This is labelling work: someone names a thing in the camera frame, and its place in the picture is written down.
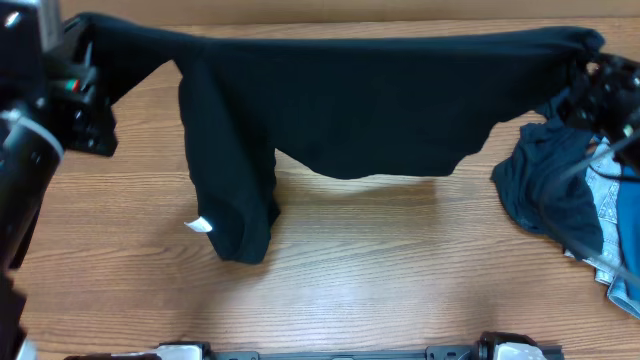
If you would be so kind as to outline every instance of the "black garment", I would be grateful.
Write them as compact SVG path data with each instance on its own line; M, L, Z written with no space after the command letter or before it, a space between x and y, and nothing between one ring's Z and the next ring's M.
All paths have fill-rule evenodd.
M527 124L520 128L520 141L513 155L493 169L500 201L511 218L525 230L551 236L581 260L580 251L564 239L555 237L538 212L546 186L585 158L593 134L565 127L556 115L561 94L538 112L550 120L545 124ZM604 236L598 220L593 194L585 180L586 169L551 192L545 213L563 234L602 253Z
M567 86L594 30L364 40L207 39L84 15L118 99L162 63L180 107L199 214L218 255L262 260L277 217L274 149L338 179L449 175L489 131Z

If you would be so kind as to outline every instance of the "wood grain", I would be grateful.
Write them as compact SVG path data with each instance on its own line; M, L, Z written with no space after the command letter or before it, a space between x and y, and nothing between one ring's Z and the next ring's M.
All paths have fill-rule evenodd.
M65 17L101 12L146 25L288 24L640 16L636 0L60 0Z
M547 25L600 30L640 59L640 19L436 21L176 27L263 38L401 37ZM637 359L640 321L605 298L593 270L505 215L489 180L533 114L493 129L454 176L340 181L277 154L283 214L267 259L223 263L196 217L166 64L116 106L112 159L68 154L47 193L17 283L43 359L169 340L263 353L421 349L483 330L525 333L569 359ZM425 161L437 154L424 154Z

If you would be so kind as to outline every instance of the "wooden table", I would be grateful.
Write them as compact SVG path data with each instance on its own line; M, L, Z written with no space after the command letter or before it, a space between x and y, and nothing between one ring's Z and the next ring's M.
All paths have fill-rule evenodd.
M640 59L638 19L172 27L260 38L436 36L579 25ZM116 106L113 159L67 155L16 275L44 359L170 340L263 353L421 349L483 330L524 333L570 359L637 359L640 320L593 270L505 215L489 176L535 115L497 126L447 178L339 181L278 154L283 213L259 266L223 263L196 216L173 64ZM424 154L425 161L437 154Z

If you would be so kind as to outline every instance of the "white tag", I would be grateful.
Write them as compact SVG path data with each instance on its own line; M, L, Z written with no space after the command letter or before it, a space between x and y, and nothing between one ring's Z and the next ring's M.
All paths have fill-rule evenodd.
M213 226L211 226L211 224L209 224L209 222L205 220L202 216L200 216L200 218L198 218L198 220L196 221L193 221L190 223L184 223L184 224L190 227L191 230L195 232L209 232L213 230Z

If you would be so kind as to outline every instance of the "black device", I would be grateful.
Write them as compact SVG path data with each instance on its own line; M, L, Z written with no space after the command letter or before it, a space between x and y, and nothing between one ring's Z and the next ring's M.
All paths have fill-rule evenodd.
M25 298L13 291L4 269L20 267L64 152L111 156L118 143L100 69L91 64L91 26L72 19L63 27L57 0L0 0L0 20L0 360L13 360L23 350L19 319ZM594 64L578 64L581 72L560 107L561 117L568 126L601 133L612 143L627 141L616 159L640 174L640 64L607 54ZM510 343L537 347L527 337L486 333L475 346L429 347L419 353L209 354L220 360L243 360L247 354L255 354L247 360L492 360L496 349ZM542 349L548 359L562 359L559 348Z

